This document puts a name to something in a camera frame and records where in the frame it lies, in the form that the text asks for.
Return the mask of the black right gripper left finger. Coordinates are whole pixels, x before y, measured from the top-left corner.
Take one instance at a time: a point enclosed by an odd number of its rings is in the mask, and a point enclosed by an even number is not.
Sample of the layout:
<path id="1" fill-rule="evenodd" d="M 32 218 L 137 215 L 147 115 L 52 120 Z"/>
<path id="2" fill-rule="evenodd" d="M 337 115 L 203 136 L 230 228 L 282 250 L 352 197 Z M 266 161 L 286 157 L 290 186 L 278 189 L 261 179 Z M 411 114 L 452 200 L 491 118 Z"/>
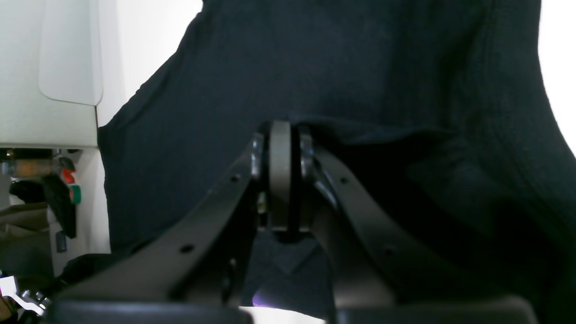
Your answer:
<path id="1" fill-rule="evenodd" d="M 251 324 L 239 308 L 258 230 L 291 230 L 292 135 L 275 121 L 172 229 L 64 291 L 47 324 Z"/>

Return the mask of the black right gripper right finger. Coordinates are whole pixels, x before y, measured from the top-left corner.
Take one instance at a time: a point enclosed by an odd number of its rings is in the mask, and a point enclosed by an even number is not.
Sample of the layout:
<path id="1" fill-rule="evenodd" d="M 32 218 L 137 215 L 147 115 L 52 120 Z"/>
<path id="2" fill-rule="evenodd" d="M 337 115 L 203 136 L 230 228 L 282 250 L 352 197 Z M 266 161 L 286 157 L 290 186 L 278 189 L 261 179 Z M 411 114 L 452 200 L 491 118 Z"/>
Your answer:
<path id="1" fill-rule="evenodd" d="M 333 272 L 330 324 L 536 324 L 531 304 L 448 262 L 299 126 L 302 217 Z"/>

